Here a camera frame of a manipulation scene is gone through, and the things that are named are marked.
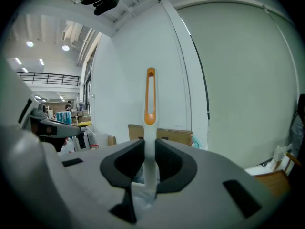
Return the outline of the tall glass window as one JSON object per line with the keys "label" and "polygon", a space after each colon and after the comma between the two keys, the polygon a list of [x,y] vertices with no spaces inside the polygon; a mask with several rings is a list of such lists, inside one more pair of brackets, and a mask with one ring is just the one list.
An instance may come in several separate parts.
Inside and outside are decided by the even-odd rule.
{"label": "tall glass window", "polygon": [[81,77],[80,77],[80,93],[78,102],[81,103],[81,109],[88,111],[90,114],[90,90],[92,79],[93,60],[96,54],[97,47],[101,40],[102,33],[92,30],[88,34],[85,41],[83,52],[81,55]]}

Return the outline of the teal spray bottle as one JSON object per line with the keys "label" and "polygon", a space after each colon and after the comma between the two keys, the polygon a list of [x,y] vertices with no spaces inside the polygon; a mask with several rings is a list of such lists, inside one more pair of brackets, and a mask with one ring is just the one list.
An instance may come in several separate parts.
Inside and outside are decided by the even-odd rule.
{"label": "teal spray bottle", "polygon": [[197,148],[197,149],[204,149],[203,144],[194,134],[191,134],[190,136],[191,136],[190,146]]}

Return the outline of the wide white roller blind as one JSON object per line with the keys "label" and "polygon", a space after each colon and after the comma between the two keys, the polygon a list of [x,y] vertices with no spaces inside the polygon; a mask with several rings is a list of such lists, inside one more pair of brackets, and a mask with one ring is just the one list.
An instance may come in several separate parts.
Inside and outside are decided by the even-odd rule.
{"label": "wide white roller blind", "polygon": [[296,102],[286,44],[264,9],[210,3],[180,9],[202,63],[209,98],[208,148],[243,168],[288,144]]}

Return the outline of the large cardboard sheet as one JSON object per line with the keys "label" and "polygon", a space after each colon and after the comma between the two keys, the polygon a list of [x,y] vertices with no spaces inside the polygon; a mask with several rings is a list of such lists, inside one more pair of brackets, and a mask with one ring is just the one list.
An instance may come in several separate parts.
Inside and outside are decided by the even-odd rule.
{"label": "large cardboard sheet", "polygon": [[[129,124],[128,130],[130,140],[144,138],[143,126]],[[192,134],[192,131],[187,130],[157,129],[157,139],[166,139],[185,145],[190,145]]]}

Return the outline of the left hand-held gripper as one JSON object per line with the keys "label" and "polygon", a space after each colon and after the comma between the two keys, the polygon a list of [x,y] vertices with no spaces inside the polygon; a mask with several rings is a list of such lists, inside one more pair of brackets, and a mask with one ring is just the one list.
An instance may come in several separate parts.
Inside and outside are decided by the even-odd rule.
{"label": "left hand-held gripper", "polygon": [[33,118],[31,112],[34,108],[37,108],[40,103],[44,104],[36,98],[30,97],[21,112],[18,119],[18,125],[21,129],[32,132],[40,141],[51,143],[55,150],[60,152],[66,137],[78,136],[81,132],[81,128],[49,119],[47,114],[46,119],[39,120]]}

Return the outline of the white plastic bag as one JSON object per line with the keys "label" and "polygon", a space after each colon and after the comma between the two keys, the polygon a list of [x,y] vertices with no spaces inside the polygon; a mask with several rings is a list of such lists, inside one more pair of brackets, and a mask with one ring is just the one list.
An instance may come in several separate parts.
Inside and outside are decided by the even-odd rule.
{"label": "white plastic bag", "polygon": [[73,152],[75,152],[73,140],[68,137],[65,139],[64,145],[62,146],[60,153],[64,154],[64,153],[73,153]]}

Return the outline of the wooden cart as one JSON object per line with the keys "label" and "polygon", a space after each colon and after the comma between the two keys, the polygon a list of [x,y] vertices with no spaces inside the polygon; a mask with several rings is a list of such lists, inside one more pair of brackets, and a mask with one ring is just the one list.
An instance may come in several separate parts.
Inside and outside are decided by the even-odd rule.
{"label": "wooden cart", "polygon": [[293,163],[297,168],[303,167],[301,162],[292,154],[286,152],[285,157],[288,158],[288,163],[284,170],[281,169],[270,173],[254,175],[254,177],[257,178],[262,184],[264,184],[276,197],[284,196],[291,190],[291,182],[287,175],[289,165]]}

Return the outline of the stack of cardboard boxes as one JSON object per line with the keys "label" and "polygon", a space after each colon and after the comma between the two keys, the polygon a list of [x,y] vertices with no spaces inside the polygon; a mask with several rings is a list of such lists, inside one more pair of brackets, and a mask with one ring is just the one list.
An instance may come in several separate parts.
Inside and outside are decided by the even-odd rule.
{"label": "stack of cardboard boxes", "polygon": [[72,111],[71,112],[72,123],[88,122],[91,121],[91,116],[87,110],[84,111]]}

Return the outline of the black mezzanine railing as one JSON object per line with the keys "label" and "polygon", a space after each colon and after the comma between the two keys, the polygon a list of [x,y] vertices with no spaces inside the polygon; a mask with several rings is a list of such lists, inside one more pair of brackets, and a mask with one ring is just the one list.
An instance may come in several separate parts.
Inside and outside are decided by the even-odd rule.
{"label": "black mezzanine railing", "polygon": [[79,76],[55,74],[55,73],[23,73],[17,72],[17,75],[28,84],[58,84],[68,86],[78,86]]}

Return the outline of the white foam pieces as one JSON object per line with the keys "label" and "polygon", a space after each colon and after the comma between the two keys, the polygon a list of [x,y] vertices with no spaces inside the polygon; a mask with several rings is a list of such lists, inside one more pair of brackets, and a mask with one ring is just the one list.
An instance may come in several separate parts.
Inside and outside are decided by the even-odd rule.
{"label": "white foam pieces", "polygon": [[268,174],[275,171],[284,171],[289,174],[293,167],[293,162],[289,159],[287,153],[291,154],[292,146],[292,144],[288,146],[277,146],[271,159],[254,167],[247,168],[245,171],[252,176]]}

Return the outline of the narrow white roller blind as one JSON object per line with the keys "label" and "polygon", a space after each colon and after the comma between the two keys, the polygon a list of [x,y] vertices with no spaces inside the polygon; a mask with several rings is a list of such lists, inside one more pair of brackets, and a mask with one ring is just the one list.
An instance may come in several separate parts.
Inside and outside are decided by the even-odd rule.
{"label": "narrow white roller blind", "polygon": [[292,51],[291,51],[291,48],[289,46],[289,43],[284,35],[284,33],[282,32],[281,28],[279,27],[279,25],[276,23],[276,21],[274,20],[274,18],[272,17],[271,13],[267,10],[267,7],[266,6],[262,6],[264,11],[269,15],[269,17],[272,19],[272,21],[274,22],[275,26],[277,27],[277,29],[279,30],[285,44],[286,44],[286,47],[288,49],[288,52],[289,52],[289,56],[290,56],[290,59],[291,59],[291,62],[292,62],[292,65],[293,65],[293,69],[294,69],[294,73],[295,73],[295,84],[296,84],[296,103],[298,103],[298,97],[300,95],[300,87],[299,87],[299,79],[298,79],[298,72],[297,72],[297,68],[296,68],[296,64],[295,64],[295,59],[294,59],[294,56],[292,54]]}

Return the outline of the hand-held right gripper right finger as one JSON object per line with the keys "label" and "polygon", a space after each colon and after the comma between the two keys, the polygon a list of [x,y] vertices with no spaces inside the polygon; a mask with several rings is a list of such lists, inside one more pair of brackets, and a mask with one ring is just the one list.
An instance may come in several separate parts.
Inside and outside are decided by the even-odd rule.
{"label": "hand-held right gripper right finger", "polygon": [[281,200],[230,159],[158,139],[156,200],[142,218],[146,229],[255,229]]}

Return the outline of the white and orange spatula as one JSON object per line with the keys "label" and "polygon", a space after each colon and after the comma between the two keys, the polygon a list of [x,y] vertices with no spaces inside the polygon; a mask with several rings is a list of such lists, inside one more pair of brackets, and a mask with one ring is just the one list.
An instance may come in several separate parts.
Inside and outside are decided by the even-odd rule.
{"label": "white and orange spatula", "polygon": [[142,126],[144,130],[144,182],[132,183],[132,188],[156,196],[157,190],[157,164],[155,161],[155,141],[157,139],[157,128],[159,123],[158,104],[158,80],[157,71],[150,67],[146,71],[144,105],[142,115]]}

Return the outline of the blue wrapped package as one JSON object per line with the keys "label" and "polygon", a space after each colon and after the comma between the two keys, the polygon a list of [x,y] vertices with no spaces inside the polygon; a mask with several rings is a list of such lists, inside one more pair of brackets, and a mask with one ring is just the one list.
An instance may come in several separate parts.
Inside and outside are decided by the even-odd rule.
{"label": "blue wrapped package", "polygon": [[65,123],[65,124],[72,124],[72,114],[70,111],[62,111],[56,113],[57,121]]}

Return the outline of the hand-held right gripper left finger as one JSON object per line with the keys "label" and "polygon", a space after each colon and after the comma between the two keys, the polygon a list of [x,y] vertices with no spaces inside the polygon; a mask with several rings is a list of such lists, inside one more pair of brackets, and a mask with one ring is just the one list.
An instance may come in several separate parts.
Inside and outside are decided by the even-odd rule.
{"label": "hand-held right gripper left finger", "polygon": [[143,140],[62,155],[50,143],[42,146],[69,229],[137,227],[131,183],[143,163]]}

